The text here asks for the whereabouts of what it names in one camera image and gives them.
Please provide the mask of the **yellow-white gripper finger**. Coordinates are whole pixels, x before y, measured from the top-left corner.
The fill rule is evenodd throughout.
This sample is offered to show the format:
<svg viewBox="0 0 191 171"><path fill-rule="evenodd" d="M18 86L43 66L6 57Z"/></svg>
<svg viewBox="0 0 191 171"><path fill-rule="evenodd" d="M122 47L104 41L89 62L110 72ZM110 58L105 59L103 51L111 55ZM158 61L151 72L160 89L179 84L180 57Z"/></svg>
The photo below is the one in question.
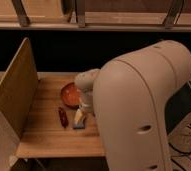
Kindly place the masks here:
<svg viewBox="0 0 191 171"><path fill-rule="evenodd" d="M75 114L74 123L81 124L84 122L85 118L86 118L86 114L82 112L80 109L78 109Z"/></svg>

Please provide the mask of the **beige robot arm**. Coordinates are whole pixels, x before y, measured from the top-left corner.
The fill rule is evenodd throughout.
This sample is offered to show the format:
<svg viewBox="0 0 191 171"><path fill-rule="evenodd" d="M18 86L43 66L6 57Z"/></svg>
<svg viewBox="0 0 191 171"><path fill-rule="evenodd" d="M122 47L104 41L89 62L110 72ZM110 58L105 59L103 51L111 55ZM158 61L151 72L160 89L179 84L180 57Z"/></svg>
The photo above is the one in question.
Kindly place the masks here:
<svg viewBox="0 0 191 171"><path fill-rule="evenodd" d="M75 77L80 110L96 117L110 171L172 171L165 106L190 76L190 51L165 40Z"/></svg>

